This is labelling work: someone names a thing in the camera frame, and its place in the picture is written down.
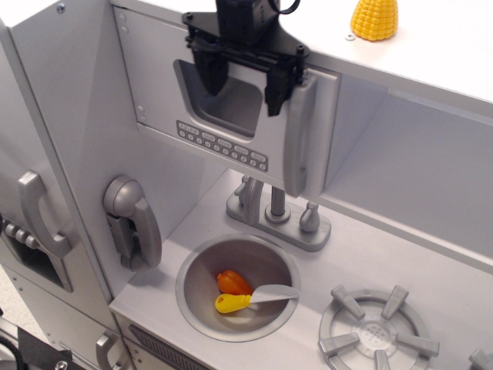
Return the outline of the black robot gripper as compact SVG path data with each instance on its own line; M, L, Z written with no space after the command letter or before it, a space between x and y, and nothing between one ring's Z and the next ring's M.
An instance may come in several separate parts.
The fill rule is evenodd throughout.
M297 80L304 74L307 48L280 27L280 16L295 12L294 1L217 1L215 12L186 12L187 46L197 72L211 96L229 78L229 62L267 72L264 100L269 117L278 116Z

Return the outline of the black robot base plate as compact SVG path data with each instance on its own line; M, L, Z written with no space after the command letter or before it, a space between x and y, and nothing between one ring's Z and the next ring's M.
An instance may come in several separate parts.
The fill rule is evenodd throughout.
M1 331L1 369L81 369L70 351L58 351L23 330L20 335Z

